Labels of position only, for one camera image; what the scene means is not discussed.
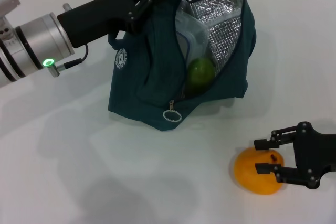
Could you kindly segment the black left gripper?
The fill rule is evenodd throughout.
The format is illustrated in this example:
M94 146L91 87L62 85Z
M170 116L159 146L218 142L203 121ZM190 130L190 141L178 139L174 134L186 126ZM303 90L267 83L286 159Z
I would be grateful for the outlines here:
M57 16L74 48L107 34L137 34L151 15L153 0L93 0Z

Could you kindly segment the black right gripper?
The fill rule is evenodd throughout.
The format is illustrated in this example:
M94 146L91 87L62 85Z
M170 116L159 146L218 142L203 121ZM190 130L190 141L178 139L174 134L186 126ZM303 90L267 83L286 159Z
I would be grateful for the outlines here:
M325 174L335 172L335 134L319 133L309 122L273 130L269 140L254 140L254 147L255 150L261 151L290 143L293 143L297 168L256 163L257 173L274 173L278 183L305 185L309 189L317 189Z

